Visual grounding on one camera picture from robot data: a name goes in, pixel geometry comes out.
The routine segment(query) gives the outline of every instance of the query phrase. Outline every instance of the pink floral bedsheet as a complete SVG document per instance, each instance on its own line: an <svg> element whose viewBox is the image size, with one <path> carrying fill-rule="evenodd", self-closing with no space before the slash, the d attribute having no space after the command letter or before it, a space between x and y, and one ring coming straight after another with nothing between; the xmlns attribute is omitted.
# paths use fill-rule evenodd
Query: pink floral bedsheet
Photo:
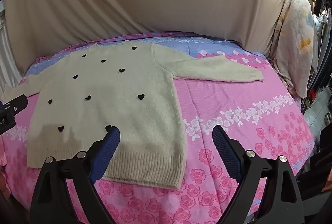
<svg viewBox="0 0 332 224"><path fill-rule="evenodd" d="M204 56L210 55L206 52L199 55ZM268 62L249 53L226 56L247 65L259 62L255 67L262 71L265 81L174 80L188 142L181 188L97 181L95 188L117 223L215 224L238 186L229 177L212 142L212 129L217 124L245 149L254 150L261 157L276 159L285 155L294 174L309 157L314 145L309 127ZM38 169L27 168L26 151L27 131L37 99L38 95L29 97L28 107L16 115L17 126L3 135L7 183L27 209L39 174ZM264 185L261 180L249 213L258 209ZM79 220L88 223L71 180L68 186Z"/></svg>

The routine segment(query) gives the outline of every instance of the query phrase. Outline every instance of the sweater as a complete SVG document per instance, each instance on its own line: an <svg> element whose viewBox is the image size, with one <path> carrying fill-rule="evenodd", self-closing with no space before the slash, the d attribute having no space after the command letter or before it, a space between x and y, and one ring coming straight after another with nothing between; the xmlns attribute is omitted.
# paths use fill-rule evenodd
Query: sweater
<svg viewBox="0 0 332 224"><path fill-rule="evenodd" d="M94 44L70 53L39 75L29 75L2 100L36 93L27 139L27 163L41 168L87 151L119 128L121 139L105 179L178 188L187 154L174 78L226 82L263 81L262 73L223 55L195 59L152 43Z"/></svg>

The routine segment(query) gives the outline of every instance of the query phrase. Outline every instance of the bed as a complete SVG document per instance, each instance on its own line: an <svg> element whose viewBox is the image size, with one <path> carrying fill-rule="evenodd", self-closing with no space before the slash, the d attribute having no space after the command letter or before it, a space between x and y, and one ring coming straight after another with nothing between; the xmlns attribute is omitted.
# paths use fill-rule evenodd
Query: bed
<svg viewBox="0 0 332 224"><path fill-rule="evenodd" d="M117 223L214 224L238 186L231 179L212 142L212 129L220 124L232 139L264 158L285 155L298 173L309 157L314 139L298 106L264 55L243 50L235 42L165 32L126 35L95 41L115 45L124 40L153 42L196 58L225 55L229 60L258 68L265 81L227 83L174 80L187 134L188 156L180 189L169 190L99 180L95 188ZM70 52L95 42L62 50L51 58L38 58L25 76L38 74ZM2 135L7 165L5 175L14 197L29 210L39 170L27 168L26 139L38 95L16 115L16 127ZM72 203L80 221L88 223L73 182L68 180ZM261 179L248 214L257 211L264 191Z"/></svg>

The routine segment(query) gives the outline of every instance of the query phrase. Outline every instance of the blue gripper pad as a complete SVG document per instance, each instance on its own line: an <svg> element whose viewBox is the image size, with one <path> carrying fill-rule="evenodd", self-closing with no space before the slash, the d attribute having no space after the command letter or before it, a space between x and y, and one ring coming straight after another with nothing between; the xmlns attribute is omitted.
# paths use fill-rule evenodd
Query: blue gripper pad
<svg viewBox="0 0 332 224"><path fill-rule="evenodd" d="M116 127L112 127L110 132L111 135L109 135L106 141L103 141L101 148L91 163L89 179L93 184L103 177L120 142L120 130Z"/></svg>
<svg viewBox="0 0 332 224"><path fill-rule="evenodd" d="M233 150L230 140L221 126L215 126L212 131L212 140L224 162L229 176L238 183L242 181L242 165L236 152Z"/></svg>

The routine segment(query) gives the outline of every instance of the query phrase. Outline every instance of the metal screw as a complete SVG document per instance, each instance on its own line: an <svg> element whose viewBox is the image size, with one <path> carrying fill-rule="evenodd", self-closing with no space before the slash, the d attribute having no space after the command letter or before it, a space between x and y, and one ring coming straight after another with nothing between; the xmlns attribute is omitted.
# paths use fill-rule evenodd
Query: metal screw
<svg viewBox="0 0 332 224"><path fill-rule="evenodd" d="M255 155L256 155L256 154L255 154L254 151L251 151L251 150L247 151L247 156L248 156L248 157L253 158Z"/></svg>
<svg viewBox="0 0 332 224"><path fill-rule="evenodd" d="M85 158L85 156L86 156L86 152L84 152L84 151L80 151L77 153L77 157L79 159L83 159L83 158Z"/></svg>
<svg viewBox="0 0 332 224"><path fill-rule="evenodd" d="M46 159L46 163L47 164L51 164L53 162L53 158L51 156L49 156L47 159Z"/></svg>
<svg viewBox="0 0 332 224"><path fill-rule="evenodd" d="M286 158L285 156L283 156L283 155L281 155L281 156L279 157L279 160L280 160L281 162L287 162L287 158Z"/></svg>

